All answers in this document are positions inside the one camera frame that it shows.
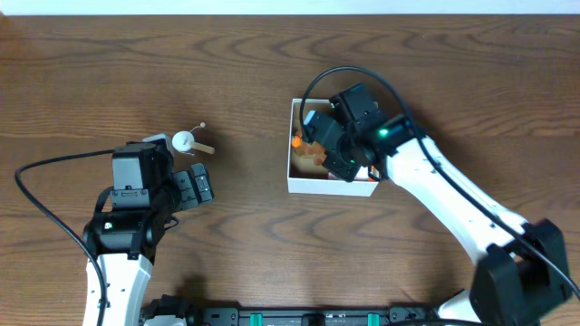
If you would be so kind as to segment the pink duck toy with hat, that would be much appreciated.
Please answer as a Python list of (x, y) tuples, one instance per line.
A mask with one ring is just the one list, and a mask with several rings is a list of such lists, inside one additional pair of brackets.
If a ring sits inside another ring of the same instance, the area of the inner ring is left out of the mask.
[(368, 170), (368, 168), (360, 168), (354, 178), (354, 181), (373, 182), (374, 179), (371, 176), (376, 178), (380, 176), (378, 170), (375, 167), (371, 167), (371, 170)]

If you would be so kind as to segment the brown plush toy orange top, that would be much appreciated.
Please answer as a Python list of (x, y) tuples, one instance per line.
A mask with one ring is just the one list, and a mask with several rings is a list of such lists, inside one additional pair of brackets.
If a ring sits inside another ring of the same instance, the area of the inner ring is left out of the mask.
[(311, 159), (315, 166), (322, 166), (327, 158), (325, 148), (316, 141), (308, 143), (303, 140), (300, 130), (293, 135), (291, 146), (298, 157)]

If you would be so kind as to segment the white drum toy wooden handle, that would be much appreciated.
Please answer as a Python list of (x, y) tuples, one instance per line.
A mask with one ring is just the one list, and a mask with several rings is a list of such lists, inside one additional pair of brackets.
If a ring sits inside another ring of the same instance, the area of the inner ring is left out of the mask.
[(194, 156), (196, 151), (213, 155), (215, 149), (209, 145), (202, 144), (196, 140), (194, 133), (197, 130), (204, 129), (207, 126), (205, 122), (200, 122), (196, 127), (190, 130), (177, 132), (171, 141), (172, 147), (179, 153)]

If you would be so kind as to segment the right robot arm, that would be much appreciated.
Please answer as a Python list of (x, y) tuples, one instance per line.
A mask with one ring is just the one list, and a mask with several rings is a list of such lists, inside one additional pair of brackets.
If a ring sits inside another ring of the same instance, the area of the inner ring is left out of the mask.
[(579, 289), (561, 230), (532, 224), (487, 195), (441, 153), (409, 112), (390, 117), (367, 87), (330, 99), (332, 113), (300, 110), (308, 142), (325, 151), (331, 174), (354, 181), (368, 168), (418, 199), (459, 241), (476, 270), (472, 285), (435, 310), (439, 325), (536, 325)]

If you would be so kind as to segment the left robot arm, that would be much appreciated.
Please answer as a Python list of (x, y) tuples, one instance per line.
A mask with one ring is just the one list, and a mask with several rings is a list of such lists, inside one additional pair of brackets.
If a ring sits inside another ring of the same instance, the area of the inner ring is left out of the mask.
[(175, 171), (169, 139), (160, 134), (117, 147), (112, 173), (112, 186), (100, 193), (83, 230), (91, 254), (84, 324), (192, 323), (195, 315), (186, 306), (170, 312), (157, 300), (151, 312), (142, 314), (140, 308), (156, 247), (176, 213), (214, 198), (207, 170), (197, 163)]

